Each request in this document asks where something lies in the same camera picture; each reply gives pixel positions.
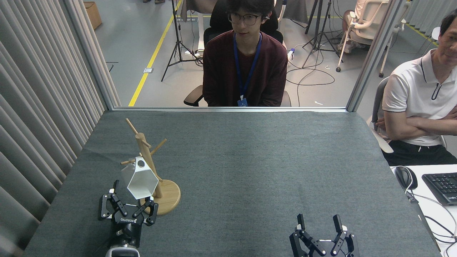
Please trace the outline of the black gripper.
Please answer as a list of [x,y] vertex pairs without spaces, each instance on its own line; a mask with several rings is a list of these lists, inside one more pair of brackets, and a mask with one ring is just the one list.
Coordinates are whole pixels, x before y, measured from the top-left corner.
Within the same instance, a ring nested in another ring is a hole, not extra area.
[[[141,238],[141,227],[145,223],[147,226],[155,224],[159,204],[154,202],[152,196],[138,200],[137,210],[133,216],[127,214],[125,205],[116,195],[116,189],[120,180],[116,180],[113,187],[107,194],[103,194],[99,204],[99,219],[110,218],[113,216],[113,247],[128,245],[129,247],[139,247]],[[107,208],[111,204],[113,211]]]
[[[295,231],[289,236],[294,257],[312,257],[313,253],[315,253],[317,257],[360,256],[356,235],[350,233],[346,226],[342,225],[341,218],[338,214],[333,216],[333,223],[337,232],[337,236],[333,241],[315,240],[312,236],[310,236],[310,234],[305,231],[302,213],[297,215],[297,222],[298,225],[296,226]],[[303,244],[307,247],[309,250],[308,252],[305,252],[302,249],[300,241],[302,241]],[[341,247],[345,242],[347,244],[347,253],[344,253],[341,250]]]

